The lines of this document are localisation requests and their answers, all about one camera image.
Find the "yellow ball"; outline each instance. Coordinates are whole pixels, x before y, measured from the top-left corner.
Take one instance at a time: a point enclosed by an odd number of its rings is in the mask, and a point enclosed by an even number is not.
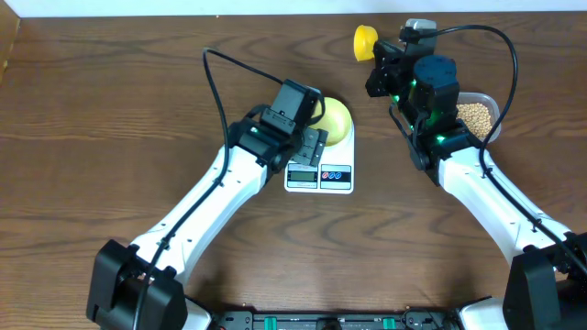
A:
[[[352,119],[347,107],[339,100],[332,97],[325,97],[326,113],[319,122],[311,125],[313,129],[324,129],[328,132],[327,147],[336,145],[342,141],[350,132],[352,127]],[[318,103],[314,110],[314,115],[318,116],[322,113],[322,105]]]

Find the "plastic container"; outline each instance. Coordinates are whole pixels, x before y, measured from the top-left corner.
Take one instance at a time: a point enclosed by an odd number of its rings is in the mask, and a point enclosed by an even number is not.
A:
[[[485,95],[484,93],[459,93],[457,105],[467,105],[473,103],[479,103],[487,106],[489,109],[490,122],[492,125],[495,124],[497,117],[499,117],[499,106],[497,106],[497,103],[492,99],[491,96]],[[489,143],[494,142],[501,131],[502,124],[500,124],[497,129],[495,129],[492,138],[489,139]]]

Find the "wooden table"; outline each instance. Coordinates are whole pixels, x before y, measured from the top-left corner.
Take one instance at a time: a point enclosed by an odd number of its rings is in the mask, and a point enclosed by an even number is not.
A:
[[[95,329],[84,311],[94,255],[161,220],[222,143],[201,49],[211,46],[326,91],[356,125],[349,196],[287,193],[282,174],[246,203],[186,292],[215,307],[392,310],[503,295],[508,266],[456,199],[414,169],[357,63],[359,24],[395,40],[413,15],[25,19],[0,88],[0,328]],[[418,14],[486,24],[514,41],[520,79],[490,147],[530,199],[587,230],[587,14]],[[481,32],[438,40],[462,91],[501,106],[511,60]],[[213,59],[228,121],[278,87]]]

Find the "yellow funnel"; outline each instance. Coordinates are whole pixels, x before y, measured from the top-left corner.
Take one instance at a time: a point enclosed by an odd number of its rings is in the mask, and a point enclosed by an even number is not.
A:
[[[359,26],[355,31],[354,49],[357,61],[366,61],[375,57],[373,45],[379,37],[373,27]]]

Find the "grains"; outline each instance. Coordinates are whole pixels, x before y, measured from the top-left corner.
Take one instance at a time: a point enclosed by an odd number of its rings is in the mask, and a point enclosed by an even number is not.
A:
[[[457,104],[459,113],[457,118],[462,119],[469,131],[478,139],[484,139],[492,129],[489,109],[483,104]]]

